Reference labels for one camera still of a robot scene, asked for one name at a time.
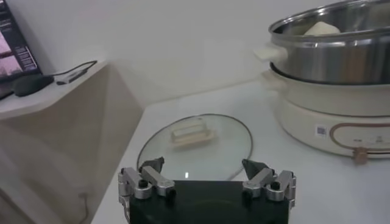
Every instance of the cable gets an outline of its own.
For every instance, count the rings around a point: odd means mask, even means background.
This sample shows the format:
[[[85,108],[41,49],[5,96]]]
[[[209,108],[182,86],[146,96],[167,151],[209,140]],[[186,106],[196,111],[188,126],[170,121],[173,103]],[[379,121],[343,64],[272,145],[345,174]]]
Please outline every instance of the cable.
[[[88,195],[82,194],[82,195],[80,195],[80,197],[84,198],[84,209],[85,209],[85,216],[82,220],[79,221],[79,224],[82,224],[83,222],[85,222],[87,220],[88,216],[90,215],[90,212],[88,210],[88,204],[87,204]]]
[[[78,65],[72,69],[70,69],[69,71],[66,71],[66,72],[61,72],[61,73],[57,73],[57,74],[50,74],[50,75],[47,75],[47,76],[58,76],[58,75],[65,75],[69,72],[73,72],[74,70],[80,68],[80,67],[83,67],[85,65],[89,65],[88,67],[86,67],[84,70],[89,70],[92,66],[96,65],[98,61],[88,61],[88,62],[85,62],[85,63],[82,63],[81,65]]]

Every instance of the monitor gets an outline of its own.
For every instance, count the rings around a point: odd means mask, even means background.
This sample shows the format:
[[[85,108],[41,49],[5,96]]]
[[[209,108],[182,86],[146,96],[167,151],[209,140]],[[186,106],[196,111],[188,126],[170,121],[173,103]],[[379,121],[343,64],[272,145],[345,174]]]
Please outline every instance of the monitor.
[[[0,0],[0,82],[41,74],[7,3]]]

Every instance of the white shelf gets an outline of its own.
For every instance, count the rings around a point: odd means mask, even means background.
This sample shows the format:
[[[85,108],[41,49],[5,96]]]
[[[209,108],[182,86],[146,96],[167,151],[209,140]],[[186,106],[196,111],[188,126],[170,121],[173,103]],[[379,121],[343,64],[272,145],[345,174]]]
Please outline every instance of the white shelf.
[[[55,82],[43,90],[26,97],[8,96],[0,100],[0,120],[18,117],[29,113],[41,111],[58,102],[64,96],[76,89],[92,75],[107,65],[106,61],[100,61],[89,71],[70,84],[58,86]]]

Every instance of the screw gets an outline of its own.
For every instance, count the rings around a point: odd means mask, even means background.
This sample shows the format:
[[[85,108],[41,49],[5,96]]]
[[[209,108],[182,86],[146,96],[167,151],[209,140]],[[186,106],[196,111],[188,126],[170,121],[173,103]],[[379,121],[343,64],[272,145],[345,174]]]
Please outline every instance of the screw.
[[[271,183],[271,189],[274,190],[274,191],[279,191],[280,190],[280,183],[279,182],[272,182]]]
[[[146,188],[147,185],[148,185],[148,182],[146,180],[140,180],[138,182],[138,187],[141,188],[141,189]]]

